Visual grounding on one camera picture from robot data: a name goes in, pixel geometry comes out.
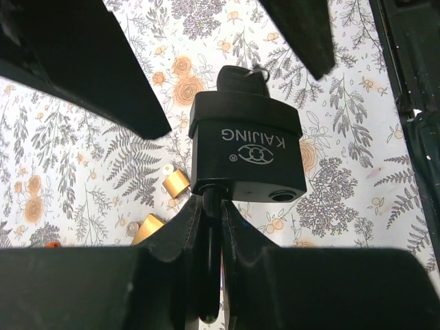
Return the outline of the large brass padlock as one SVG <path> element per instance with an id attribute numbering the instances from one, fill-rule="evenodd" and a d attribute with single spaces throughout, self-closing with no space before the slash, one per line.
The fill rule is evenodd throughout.
<path id="1" fill-rule="evenodd" d="M 137 245 L 157 232 L 164 224 L 162 219 L 150 213 L 143 221 L 130 222 L 126 227 L 126 235 L 133 239 L 131 245 Z"/>

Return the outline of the small brass padlock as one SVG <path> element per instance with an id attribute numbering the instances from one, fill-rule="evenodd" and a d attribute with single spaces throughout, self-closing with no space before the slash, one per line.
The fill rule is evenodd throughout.
<path id="1" fill-rule="evenodd" d="M 165 175 L 162 186 L 172 199 L 178 198 L 189 189 L 190 180 L 185 172 L 175 168 L 172 164 L 165 165 L 162 173 Z"/>

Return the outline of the orange and black padlock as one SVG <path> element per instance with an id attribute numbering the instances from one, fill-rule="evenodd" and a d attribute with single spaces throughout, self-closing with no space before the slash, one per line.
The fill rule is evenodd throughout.
<path id="1" fill-rule="evenodd" d="M 46 248 L 60 248 L 61 244 L 57 241 L 50 242 L 45 245 Z"/>

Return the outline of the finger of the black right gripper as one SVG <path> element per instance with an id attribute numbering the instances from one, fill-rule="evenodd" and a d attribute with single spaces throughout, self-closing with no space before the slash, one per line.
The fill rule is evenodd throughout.
<path id="1" fill-rule="evenodd" d="M 2 1 L 1 75 L 145 140 L 171 130 L 120 24 L 102 1 Z"/>

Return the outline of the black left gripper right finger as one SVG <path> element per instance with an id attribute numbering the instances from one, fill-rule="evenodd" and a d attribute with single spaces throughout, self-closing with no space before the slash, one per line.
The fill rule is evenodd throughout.
<path id="1" fill-rule="evenodd" d="M 280 247 L 222 205 L 227 329 L 438 329 L 419 261 L 393 248 Z"/>

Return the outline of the black Kaijing padlock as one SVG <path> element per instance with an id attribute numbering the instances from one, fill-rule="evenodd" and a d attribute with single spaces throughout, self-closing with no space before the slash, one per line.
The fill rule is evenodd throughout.
<path id="1" fill-rule="evenodd" d="M 306 193 L 295 108 L 267 96 L 205 91 L 190 112 L 191 190 L 197 202 L 199 317 L 228 329 L 291 329 L 286 294 L 294 252 L 253 227 L 236 202 L 287 203 Z"/>

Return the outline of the floral patterned table mat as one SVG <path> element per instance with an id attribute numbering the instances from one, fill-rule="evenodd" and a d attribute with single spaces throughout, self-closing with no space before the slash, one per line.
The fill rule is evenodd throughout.
<path id="1" fill-rule="evenodd" d="M 71 102 L 1 75 L 1 251 L 131 245 L 126 229 L 168 223 L 193 197 L 190 112 L 224 65 L 270 73 L 269 98 L 298 112 L 306 193 L 236 202 L 282 248 L 411 253 L 439 297 L 439 272 L 367 1 L 327 1 L 335 66 L 315 80 L 259 1 L 102 1 L 117 19 L 170 124 L 145 140 Z M 185 172 L 172 199 L 162 169 Z"/>

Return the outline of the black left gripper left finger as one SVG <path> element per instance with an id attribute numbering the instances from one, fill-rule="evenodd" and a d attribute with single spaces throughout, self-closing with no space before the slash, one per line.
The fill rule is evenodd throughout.
<path id="1" fill-rule="evenodd" d="M 197 329 L 201 200 L 134 246 L 1 251 L 2 329 Z"/>

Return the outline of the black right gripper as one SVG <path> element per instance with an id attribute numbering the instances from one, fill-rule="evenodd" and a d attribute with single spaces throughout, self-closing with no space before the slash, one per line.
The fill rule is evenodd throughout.
<path id="1" fill-rule="evenodd" d="M 336 65 L 326 0 L 260 0 L 288 45 L 320 80 Z M 439 219 L 439 2 L 371 1 L 423 209 Z"/>

